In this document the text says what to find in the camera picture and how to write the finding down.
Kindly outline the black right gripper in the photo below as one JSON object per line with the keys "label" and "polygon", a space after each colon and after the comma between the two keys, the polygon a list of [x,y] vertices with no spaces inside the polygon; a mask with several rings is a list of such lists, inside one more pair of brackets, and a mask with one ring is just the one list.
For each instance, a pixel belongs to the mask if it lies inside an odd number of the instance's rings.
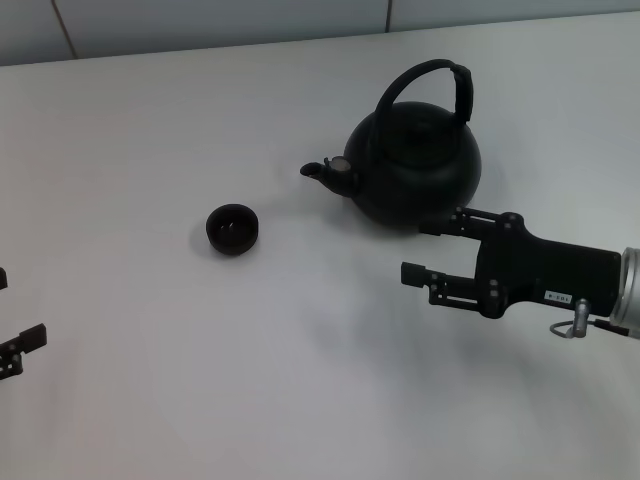
{"label": "black right gripper", "polygon": [[401,283],[426,288],[431,305],[500,318],[516,303],[573,310],[584,300],[592,314],[608,316],[617,301],[619,253],[539,238],[518,214],[458,207],[447,218],[422,222],[418,231],[480,241],[474,279],[402,263]]}

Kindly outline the black round teapot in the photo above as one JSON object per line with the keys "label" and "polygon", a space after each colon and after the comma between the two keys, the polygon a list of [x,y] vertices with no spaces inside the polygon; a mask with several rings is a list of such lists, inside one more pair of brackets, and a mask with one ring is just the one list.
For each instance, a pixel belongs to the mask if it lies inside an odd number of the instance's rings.
{"label": "black round teapot", "polygon": [[[439,69],[455,81],[455,108],[399,101],[412,82]],[[340,156],[303,165],[301,175],[350,199],[370,220],[410,230],[448,219],[469,204],[481,177],[479,147],[468,123],[471,72],[451,60],[417,64],[395,79]]]}

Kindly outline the small dark teacup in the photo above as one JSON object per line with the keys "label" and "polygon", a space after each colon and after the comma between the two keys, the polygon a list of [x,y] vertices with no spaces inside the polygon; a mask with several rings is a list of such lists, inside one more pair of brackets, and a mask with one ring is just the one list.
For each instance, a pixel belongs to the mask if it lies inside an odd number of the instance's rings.
{"label": "small dark teacup", "polygon": [[256,243],[259,220],[256,213],[245,205],[226,204],[209,215],[205,228],[214,250],[227,256],[239,256]]}

